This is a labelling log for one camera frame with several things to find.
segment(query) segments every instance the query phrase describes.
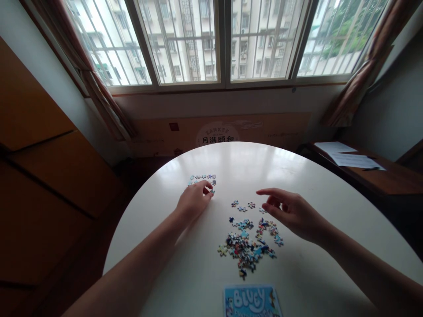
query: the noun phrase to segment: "curtain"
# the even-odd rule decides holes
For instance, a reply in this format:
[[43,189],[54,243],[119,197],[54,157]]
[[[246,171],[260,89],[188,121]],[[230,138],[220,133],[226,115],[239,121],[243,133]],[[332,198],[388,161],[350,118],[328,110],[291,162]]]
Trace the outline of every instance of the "curtain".
[[53,33],[55,39],[81,76],[89,96],[115,140],[130,140],[135,130],[113,100],[82,46],[64,0],[31,0],[37,12]]
[[323,125],[334,127],[351,125],[367,88],[373,83],[385,62],[390,46],[421,2],[422,0],[391,0],[374,33],[364,64],[330,105],[323,116]]

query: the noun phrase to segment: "green foliage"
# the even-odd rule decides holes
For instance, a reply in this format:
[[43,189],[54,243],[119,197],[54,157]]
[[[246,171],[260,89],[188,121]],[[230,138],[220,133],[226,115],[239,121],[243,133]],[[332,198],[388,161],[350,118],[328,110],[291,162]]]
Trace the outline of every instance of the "green foliage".
[[[328,31],[331,37],[336,37],[337,39],[332,39],[326,43],[322,57],[328,59],[339,54],[342,44],[345,41],[345,39],[339,39],[339,37],[347,36],[360,3],[363,2],[363,6],[342,54],[361,51],[366,45],[387,1],[381,0],[378,4],[378,0],[340,0],[338,9],[334,8],[330,18],[326,18],[323,22],[322,29],[328,29],[333,19],[332,27]],[[327,31],[321,32],[321,35],[325,36],[326,33]]]

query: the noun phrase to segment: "wooden cabinet door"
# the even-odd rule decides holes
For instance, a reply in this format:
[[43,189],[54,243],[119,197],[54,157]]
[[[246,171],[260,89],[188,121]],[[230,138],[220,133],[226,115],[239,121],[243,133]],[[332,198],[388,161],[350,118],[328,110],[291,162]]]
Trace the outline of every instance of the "wooden cabinet door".
[[0,281],[39,285],[92,220],[0,161]]
[[1,37],[0,69],[0,145],[15,151],[76,129]]
[[122,190],[120,180],[78,131],[13,153],[9,159],[93,217]]

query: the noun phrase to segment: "table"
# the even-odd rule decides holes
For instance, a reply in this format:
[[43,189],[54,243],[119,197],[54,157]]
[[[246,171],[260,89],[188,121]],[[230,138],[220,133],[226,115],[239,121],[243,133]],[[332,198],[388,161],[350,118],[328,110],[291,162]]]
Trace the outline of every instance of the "table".
[[[195,226],[177,243],[144,305],[142,316],[223,316],[223,288],[233,284],[273,284],[284,317],[374,316],[376,308],[337,262],[320,247],[302,240],[281,223],[285,246],[263,238],[277,258],[264,256],[243,281],[237,260],[220,257],[217,249],[227,234],[238,231],[229,223],[249,218],[255,228],[266,197],[261,188],[278,187],[300,193],[326,219],[381,259],[423,284],[423,264],[384,216],[353,187],[318,164],[292,152],[248,142],[211,144],[191,150],[158,170],[138,191],[113,236],[104,272],[141,242],[170,212],[189,177],[216,174],[216,194]],[[231,208],[256,203],[246,213]]]

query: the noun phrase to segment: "wall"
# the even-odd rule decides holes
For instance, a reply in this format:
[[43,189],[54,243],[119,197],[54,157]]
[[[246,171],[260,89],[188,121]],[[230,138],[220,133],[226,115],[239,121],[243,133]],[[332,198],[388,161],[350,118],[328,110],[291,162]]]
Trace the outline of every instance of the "wall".
[[332,138],[336,128],[323,127],[319,120],[343,87],[298,87],[295,92],[291,88],[278,88],[121,96],[115,100],[132,120],[311,112],[304,141],[327,141]]
[[126,144],[112,139],[18,0],[2,1],[0,36],[109,165],[128,156]]
[[396,161],[423,138],[423,29],[366,95],[344,140]]

